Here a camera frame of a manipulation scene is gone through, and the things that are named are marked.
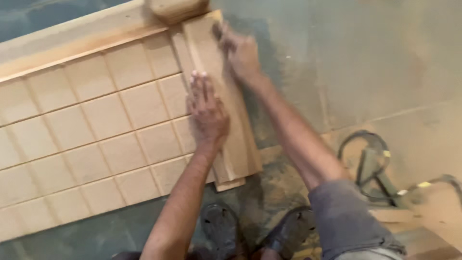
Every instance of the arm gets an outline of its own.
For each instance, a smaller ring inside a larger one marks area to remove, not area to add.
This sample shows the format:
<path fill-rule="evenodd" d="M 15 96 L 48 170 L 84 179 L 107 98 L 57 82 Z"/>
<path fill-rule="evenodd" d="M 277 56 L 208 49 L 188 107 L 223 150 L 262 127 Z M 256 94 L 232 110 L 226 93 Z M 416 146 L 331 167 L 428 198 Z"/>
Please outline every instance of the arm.
<path fill-rule="evenodd" d="M 223 103 L 209 78 L 193 72 L 189 110 L 196 121 L 196 152 L 175 184 L 143 249 L 141 260 L 184 259 L 201 207 L 207 175 L 229 131 Z"/>
<path fill-rule="evenodd" d="M 255 39 L 234 33 L 227 24 L 219 28 L 222 35 L 220 44 L 234 75 L 255 93 L 265 107 L 279 143 L 307 188 L 312 190 L 323 182 L 347 178 L 334 153 L 260 70 Z"/>

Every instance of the concrete floor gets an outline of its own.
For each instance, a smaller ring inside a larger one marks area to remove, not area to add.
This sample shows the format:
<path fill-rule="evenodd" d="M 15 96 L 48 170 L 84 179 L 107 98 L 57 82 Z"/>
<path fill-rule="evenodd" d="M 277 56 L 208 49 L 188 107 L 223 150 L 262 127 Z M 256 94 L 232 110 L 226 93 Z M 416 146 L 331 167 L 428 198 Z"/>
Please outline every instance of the concrete floor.
<path fill-rule="evenodd" d="M 212 0 L 212 7 L 256 36 L 263 70 L 333 149 L 366 128 L 389 144 L 387 175 L 398 188 L 442 173 L 462 180 L 461 1 Z M 245 101 L 258 147 L 273 148 L 267 116 L 252 94 Z M 247 181 L 218 194 L 208 185 L 203 204 L 228 203 L 253 248 L 286 211 L 308 203 L 308 192 L 277 153 Z M 433 217 L 441 225 L 457 227 L 462 214 L 450 192 L 432 191 L 423 201 L 440 204 Z M 100 260 L 141 250 L 166 199 L 2 243 L 0 259 Z M 197 225 L 193 244 L 202 243 Z M 316 244 L 315 237 L 306 244 L 314 258 Z"/>

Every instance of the dusty floor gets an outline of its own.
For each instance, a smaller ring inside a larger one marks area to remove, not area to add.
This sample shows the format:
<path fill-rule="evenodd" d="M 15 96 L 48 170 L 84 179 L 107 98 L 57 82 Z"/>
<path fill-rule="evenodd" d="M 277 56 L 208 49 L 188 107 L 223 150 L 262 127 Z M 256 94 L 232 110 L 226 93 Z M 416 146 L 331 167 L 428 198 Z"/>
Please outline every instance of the dusty floor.
<path fill-rule="evenodd" d="M 389 144 L 387 174 L 398 188 L 442 173 L 462 180 L 461 1 L 212 0 L 212 7 L 256 36 L 263 70 L 333 149 L 366 128 Z M 258 147 L 274 147 L 268 118 L 252 94 L 245 98 Z M 286 211 L 308 203 L 308 192 L 282 155 L 247 181 L 219 194 L 208 185 L 203 204 L 228 203 L 253 248 Z M 99 260 L 141 250 L 166 199 L 2 243 L 0 259 Z M 462 217 L 450 189 L 422 201 L 440 207 L 432 215 L 439 228 Z M 206 243 L 199 225 L 193 243 Z M 305 253 L 319 255 L 316 243 L 312 237 Z"/>

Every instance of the hand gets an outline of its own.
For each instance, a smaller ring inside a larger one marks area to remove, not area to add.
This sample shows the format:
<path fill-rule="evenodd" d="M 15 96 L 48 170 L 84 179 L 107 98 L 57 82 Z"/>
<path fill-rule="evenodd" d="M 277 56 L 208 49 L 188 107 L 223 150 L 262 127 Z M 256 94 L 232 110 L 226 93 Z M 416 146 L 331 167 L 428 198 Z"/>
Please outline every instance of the hand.
<path fill-rule="evenodd" d="M 206 73 L 193 71 L 191 75 L 193 96 L 188 97 L 188 109 L 196 121 L 199 132 L 198 147 L 213 145 L 221 148 L 229 133 L 230 119 L 223 102 L 215 96 L 212 81 Z"/>
<path fill-rule="evenodd" d="M 240 81 L 250 86 L 249 82 L 253 78 L 261 76 L 255 38 L 236 33 L 226 22 L 215 26 L 221 35 L 220 46 L 232 71 Z"/>

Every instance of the person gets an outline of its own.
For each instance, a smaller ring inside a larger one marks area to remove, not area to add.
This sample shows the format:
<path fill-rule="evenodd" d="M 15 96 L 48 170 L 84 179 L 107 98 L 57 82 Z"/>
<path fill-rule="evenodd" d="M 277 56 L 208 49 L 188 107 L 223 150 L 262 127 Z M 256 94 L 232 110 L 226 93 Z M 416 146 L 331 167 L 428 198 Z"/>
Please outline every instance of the person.
<path fill-rule="evenodd" d="M 310 207 L 293 209 L 249 256 L 238 220 L 224 204 L 200 212 L 212 162 L 229 132 L 229 116 L 206 73 L 193 72 L 188 107 L 200 134 L 197 150 L 173 188 L 141 260 L 185 259 L 200 214 L 201 225 L 216 245 L 210 259 L 290 259 L 310 232 L 320 236 L 323 260 L 400 260 L 405 248 L 367 210 L 345 168 L 304 118 L 277 92 L 261 71 L 255 39 L 223 23 L 220 46 L 236 80 L 266 109 L 286 155 L 309 190 Z"/>

